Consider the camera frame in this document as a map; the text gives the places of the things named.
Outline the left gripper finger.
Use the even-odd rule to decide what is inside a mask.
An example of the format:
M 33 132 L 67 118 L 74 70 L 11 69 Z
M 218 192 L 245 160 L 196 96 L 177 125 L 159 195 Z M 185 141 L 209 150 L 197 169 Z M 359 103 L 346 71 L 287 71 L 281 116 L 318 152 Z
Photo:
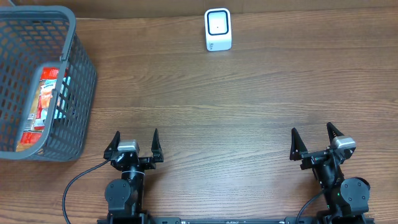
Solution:
M 104 150 L 104 154 L 103 154 L 103 158 L 105 160 L 109 160 L 111 159 L 112 155 L 114 152 L 116 152 L 118 150 L 118 145 L 120 142 L 120 132 L 116 131 L 113 140 L 110 142 L 110 144 L 108 145 L 108 147 Z
M 163 162 L 164 161 L 164 155 L 163 155 L 162 148 L 160 145 L 158 129 L 155 129 L 155 131 L 154 131 L 151 152 L 152 152 L 152 157 L 155 162 Z

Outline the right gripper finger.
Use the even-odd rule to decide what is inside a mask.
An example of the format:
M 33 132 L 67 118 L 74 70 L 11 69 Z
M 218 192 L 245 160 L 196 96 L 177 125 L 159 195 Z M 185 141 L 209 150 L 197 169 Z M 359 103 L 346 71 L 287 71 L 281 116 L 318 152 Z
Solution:
M 292 128 L 291 137 L 292 137 L 292 142 L 291 142 L 289 159 L 291 161 L 301 160 L 302 156 L 308 153 L 308 150 L 296 128 Z
M 330 145 L 331 146 L 339 145 L 341 137 L 344 137 L 345 135 L 341 131 L 339 131 L 331 122 L 328 122 L 326 124 L 326 128 L 328 131 Z

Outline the orange spaghetti package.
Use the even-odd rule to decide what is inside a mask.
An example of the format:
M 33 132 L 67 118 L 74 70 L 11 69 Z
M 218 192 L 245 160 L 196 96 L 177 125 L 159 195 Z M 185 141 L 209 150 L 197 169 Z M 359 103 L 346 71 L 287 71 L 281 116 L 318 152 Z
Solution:
M 59 69 L 56 67 L 44 67 L 40 74 L 39 84 L 37 85 L 32 106 L 28 114 L 22 137 L 17 143 L 16 151 L 25 151 L 33 146 L 40 139 L 45 128 L 48 108 L 42 109 L 40 105 L 40 86 L 44 80 L 57 80 Z

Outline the small orange snack packet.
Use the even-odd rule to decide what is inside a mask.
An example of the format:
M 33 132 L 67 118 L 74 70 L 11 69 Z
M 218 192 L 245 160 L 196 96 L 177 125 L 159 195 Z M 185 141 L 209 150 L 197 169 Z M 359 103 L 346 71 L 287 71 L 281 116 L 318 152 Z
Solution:
M 42 109 L 48 108 L 52 99 L 52 90 L 55 88 L 56 80 L 44 80 L 40 86 L 40 105 Z

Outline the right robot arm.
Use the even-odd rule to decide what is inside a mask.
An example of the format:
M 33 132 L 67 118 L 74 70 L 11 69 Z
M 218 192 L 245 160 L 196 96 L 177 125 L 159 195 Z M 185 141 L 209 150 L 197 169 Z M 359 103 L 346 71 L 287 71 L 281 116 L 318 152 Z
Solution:
M 317 212 L 312 223 L 373 223 L 364 214 L 369 211 L 371 186 L 361 177 L 345 178 L 340 165 L 350 159 L 356 149 L 356 141 L 343 134 L 331 122 L 326 124 L 330 145 L 323 151 L 308 152 L 296 128 L 291 130 L 291 161 L 301 161 L 302 170 L 312 170 L 321 191 L 306 202 L 298 212 L 295 223 L 303 223 L 305 209 L 323 196 L 326 210 Z

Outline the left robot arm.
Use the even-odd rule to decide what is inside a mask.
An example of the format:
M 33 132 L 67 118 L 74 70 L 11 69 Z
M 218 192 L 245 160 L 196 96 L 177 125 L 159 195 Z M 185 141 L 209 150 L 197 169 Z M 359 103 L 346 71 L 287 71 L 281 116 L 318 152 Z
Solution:
M 145 171 L 156 168 L 164 161 L 158 130 L 154 131 L 150 157 L 139 155 L 139 145 L 135 139 L 122 140 L 117 131 L 104 158 L 111 166 L 121 172 L 119 179 L 112 180 L 105 188 L 104 197 L 108 203 L 108 214 L 97 223 L 155 223 L 148 211 L 142 208 L 144 198 Z

